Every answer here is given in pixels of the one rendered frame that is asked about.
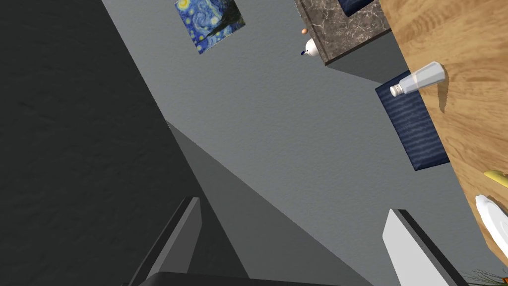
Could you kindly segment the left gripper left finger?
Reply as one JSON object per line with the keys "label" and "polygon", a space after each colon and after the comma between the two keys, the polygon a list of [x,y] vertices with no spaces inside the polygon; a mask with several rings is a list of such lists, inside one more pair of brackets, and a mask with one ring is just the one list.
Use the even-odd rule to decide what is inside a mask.
{"label": "left gripper left finger", "polygon": [[141,286],[159,272],[186,273],[201,226],[200,199],[184,198],[127,286]]}

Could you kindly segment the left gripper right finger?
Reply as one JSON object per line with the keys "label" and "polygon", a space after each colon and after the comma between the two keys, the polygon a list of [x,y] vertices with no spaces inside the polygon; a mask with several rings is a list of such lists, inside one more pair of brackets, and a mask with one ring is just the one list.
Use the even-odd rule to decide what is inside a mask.
{"label": "left gripper right finger", "polygon": [[382,239],[401,286],[469,286],[407,210],[389,210]]}

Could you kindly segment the white plate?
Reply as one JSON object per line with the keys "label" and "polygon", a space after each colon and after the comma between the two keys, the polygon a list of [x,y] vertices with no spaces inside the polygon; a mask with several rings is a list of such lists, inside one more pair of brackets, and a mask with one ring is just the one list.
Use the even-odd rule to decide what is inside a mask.
{"label": "white plate", "polygon": [[508,258],[508,215],[497,205],[484,195],[475,197],[476,207],[480,218],[490,233],[490,236]]}

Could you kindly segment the yellow banana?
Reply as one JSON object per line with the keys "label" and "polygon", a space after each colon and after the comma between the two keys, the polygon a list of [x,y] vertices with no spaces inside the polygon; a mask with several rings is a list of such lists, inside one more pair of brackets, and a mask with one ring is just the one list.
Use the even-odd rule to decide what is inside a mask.
{"label": "yellow banana", "polygon": [[494,180],[495,182],[501,184],[502,186],[508,188],[508,173],[503,173],[498,170],[488,170],[484,172],[484,175]]}

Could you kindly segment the dark blue chair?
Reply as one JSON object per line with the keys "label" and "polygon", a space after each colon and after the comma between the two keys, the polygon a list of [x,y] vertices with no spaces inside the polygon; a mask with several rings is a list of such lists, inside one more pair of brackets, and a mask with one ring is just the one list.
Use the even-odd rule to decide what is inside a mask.
{"label": "dark blue chair", "polygon": [[410,75],[406,70],[375,89],[387,116],[393,124],[414,170],[419,171],[449,163],[428,110],[418,90],[392,96],[390,87]]}

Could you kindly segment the grey salt shaker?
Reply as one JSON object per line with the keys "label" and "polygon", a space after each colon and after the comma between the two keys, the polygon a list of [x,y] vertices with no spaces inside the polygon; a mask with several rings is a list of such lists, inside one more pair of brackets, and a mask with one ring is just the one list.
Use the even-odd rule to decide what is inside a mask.
{"label": "grey salt shaker", "polygon": [[389,90],[393,97],[397,97],[437,84],[445,79],[445,69],[440,63],[433,61],[401,79],[398,84],[391,86]]}

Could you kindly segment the wooden table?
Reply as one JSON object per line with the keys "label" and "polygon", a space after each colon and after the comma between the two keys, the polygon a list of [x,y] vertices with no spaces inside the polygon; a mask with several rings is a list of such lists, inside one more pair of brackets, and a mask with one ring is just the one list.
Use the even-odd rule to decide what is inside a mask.
{"label": "wooden table", "polygon": [[508,0],[379,0],[404,59],[415,72],[432,61],[445,82],[422,88],[453,170],[490,250],[506,266],[477,211],[483,194],[508,211]]}

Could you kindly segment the blue starry night painting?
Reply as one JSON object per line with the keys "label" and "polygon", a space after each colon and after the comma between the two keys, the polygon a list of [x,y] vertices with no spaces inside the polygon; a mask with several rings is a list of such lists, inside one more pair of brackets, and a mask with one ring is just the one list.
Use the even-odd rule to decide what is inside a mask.
{"label": "blue starry night painting", "polygon": [[175,8],[199,54],[246,25],[235,0],[177,0]]}

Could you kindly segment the white spray bottle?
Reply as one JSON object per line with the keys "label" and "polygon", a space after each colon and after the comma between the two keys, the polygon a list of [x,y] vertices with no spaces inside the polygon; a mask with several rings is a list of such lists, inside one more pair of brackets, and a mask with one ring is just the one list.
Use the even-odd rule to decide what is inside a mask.
{"label": "white spray bottle", "polygon": [[301,55],[309,55],[311,57],[319,55],[319,51],[313,39],[309,39],[306,42],[305,48],[302,50]]}

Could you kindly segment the brown marble counter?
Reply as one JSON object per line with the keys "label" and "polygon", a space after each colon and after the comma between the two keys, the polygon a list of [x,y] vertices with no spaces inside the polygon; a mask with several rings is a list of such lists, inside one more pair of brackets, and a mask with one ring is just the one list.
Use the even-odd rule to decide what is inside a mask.
{"label": "brown marble counter", "polygon": [[294,0],[324,65],[391,32],[379,0]]}

